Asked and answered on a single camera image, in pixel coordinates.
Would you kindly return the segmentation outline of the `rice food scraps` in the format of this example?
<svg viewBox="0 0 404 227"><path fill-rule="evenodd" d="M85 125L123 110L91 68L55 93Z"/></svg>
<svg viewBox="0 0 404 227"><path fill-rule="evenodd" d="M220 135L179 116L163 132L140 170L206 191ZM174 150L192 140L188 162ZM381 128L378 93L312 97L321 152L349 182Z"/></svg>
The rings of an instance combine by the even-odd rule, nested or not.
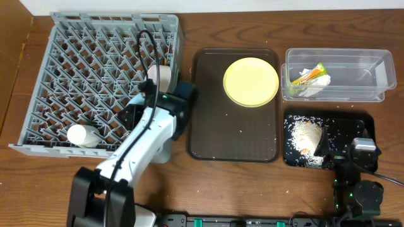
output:
<svg viewBox="0 0 404 227"><path fill-rule="evenodd" d="M285 163L321 169L324 158L314 156L314 152L324 126L327 127L329 147L333 154L341 153L365 129L362 120L288 114L284 119Z"/></svg>

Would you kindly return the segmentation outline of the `white tissue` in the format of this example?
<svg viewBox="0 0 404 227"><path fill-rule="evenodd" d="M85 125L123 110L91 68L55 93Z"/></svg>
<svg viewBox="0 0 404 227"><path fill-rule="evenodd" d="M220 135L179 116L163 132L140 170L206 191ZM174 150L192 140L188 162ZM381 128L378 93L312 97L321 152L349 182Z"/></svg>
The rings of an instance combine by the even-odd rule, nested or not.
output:
<svg viewBox="0 0 404 227"><path fill-rule="evenodd" d="M331 77L328 75L327 70L322 72L322 75L317 78L310 79L307 82L307 88L299 93L299 96L310 97L322 91L326 86L331 83Z"/></svg>

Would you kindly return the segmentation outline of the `green orange snack wrapper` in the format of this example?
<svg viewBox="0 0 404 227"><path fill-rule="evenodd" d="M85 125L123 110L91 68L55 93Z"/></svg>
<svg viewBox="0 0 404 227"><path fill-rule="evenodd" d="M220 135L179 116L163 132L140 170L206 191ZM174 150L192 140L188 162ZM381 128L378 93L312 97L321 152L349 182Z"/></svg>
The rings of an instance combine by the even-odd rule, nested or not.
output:
<svg viewBox="0 0 404 227"><path fill-rule="evenodd" d="M313 69L304 69L302 72L300 72L300 77L294 81L292 81L292 84L288 88L288 92L291 95L294 95L300 91L300 88L296 88L295 86L305 86L307 88L307 82L310 79L317 78L318 76L322 75L322 72L325 71L326 68L324 67L322 62L319 62L316 67Z"/></svg>

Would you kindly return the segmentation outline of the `yellow round plate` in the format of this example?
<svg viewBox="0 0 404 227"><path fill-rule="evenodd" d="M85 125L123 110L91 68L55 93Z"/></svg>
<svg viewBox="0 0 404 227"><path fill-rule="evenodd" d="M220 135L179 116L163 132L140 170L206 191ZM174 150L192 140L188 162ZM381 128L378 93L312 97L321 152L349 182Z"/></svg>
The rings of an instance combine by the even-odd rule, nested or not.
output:
<svg viewBox="0 0 404 227"><path fill-rule="evenodd" d="M279 85L275 68L256 57L236 60L223 76L227 96L234 103L249 108L269 103L276 96Z"/></svg>

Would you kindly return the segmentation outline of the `white bowl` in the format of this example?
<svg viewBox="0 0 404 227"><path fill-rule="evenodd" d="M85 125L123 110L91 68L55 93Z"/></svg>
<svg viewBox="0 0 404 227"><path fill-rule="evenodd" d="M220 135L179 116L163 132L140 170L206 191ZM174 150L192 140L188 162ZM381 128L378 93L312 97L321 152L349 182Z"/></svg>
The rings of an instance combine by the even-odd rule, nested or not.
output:
<svg viewBox="0 0 404 227"><path fill-rule="evenodd" d="M152 65L149 70L147 71L148 73L148 78L152 79L154 84L157 83L157 66ZM159 90L161 92L167 92L169 90L170 82L171 82L171 69L169 66L163 66L159 65L159 73L160 73L160 88Z"/></svg>

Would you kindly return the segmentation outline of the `white paper cup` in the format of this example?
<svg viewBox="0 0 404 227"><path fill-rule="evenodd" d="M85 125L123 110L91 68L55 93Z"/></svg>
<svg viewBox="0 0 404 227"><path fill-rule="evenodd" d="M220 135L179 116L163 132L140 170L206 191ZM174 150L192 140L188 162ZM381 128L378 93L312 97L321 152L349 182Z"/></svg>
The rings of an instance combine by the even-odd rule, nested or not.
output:
<svg viewBox="0 0 404 227"><path fill-rule="evenodd" d="M90 125L75 124L67 132L67 138L70 143L82 148L96 147L101 138L97 128Z"/></svg>

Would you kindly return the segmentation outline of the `light blue bowl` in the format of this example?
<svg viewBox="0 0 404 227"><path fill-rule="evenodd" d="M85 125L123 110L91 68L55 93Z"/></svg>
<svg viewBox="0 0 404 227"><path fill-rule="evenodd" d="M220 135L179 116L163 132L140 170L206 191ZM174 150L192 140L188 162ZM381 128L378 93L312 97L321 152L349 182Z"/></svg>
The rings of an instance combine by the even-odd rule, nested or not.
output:
<svg viewBox="0 0 404 227"><path fill-rule="evenodd" d="M194 98L195 90L195 85L192 83L188 81L179 81L172 94L176 97L189 101Z"/></svg>

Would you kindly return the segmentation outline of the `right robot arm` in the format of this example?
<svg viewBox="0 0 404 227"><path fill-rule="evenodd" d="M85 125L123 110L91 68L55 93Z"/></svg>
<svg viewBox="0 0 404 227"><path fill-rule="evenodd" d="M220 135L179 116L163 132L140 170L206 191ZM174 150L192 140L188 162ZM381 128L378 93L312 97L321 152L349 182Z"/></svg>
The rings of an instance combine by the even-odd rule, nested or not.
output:
<svg viewBox="0 0 404 227"><path fill-rule="evenodd" d="M373 139L356 137L344 148L345 154L333 154L327 128L323 127L315 156L323 159L322 167L335 171L333 202L337 215L322 226L375 226L381 214L384 188L375 181L363 180L363 173L373 174L379 151Z"/></svg>

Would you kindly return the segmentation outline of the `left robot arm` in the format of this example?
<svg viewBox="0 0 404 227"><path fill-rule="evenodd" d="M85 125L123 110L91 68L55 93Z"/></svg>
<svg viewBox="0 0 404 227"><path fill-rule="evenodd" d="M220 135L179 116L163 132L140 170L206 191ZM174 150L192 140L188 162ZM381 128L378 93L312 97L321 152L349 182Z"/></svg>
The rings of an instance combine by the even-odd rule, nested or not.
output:
<svg viewBox="0 0 404 227"><path fill-rule="evenodd" d="M133 130L110 158L96 169L82 166L73 177L67 226L155 226L157 214L134 201L146 167L168 140L184 132L197 96L195 85L178 82L163 93L151 79L140 84L142 105L128 105L124 119Z"/></svg>

